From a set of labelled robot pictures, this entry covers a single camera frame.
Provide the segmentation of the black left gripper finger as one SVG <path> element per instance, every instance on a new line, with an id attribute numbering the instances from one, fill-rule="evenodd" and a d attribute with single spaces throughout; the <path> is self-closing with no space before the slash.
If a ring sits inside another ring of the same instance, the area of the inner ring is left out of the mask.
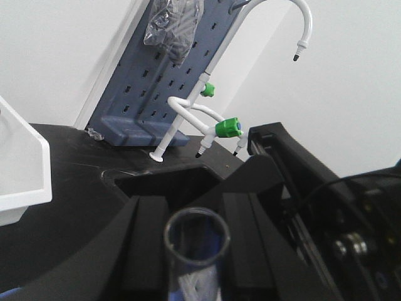
<path id="1" fill-rule="evenodd" d="M 163 196 L 60 211 L 37 238 L 20 300 L 148 300 L 163 287 Z"/>

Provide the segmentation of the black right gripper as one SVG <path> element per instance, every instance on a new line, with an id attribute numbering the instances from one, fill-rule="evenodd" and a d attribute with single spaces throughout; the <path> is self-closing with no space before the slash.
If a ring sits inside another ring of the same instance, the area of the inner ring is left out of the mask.
<path id="1" fill-rule="evenodd" d="M 399 300 L 400 166 L 337 176 L 276 122 L 207 177 L 231 233 L 223 300 Z"/>

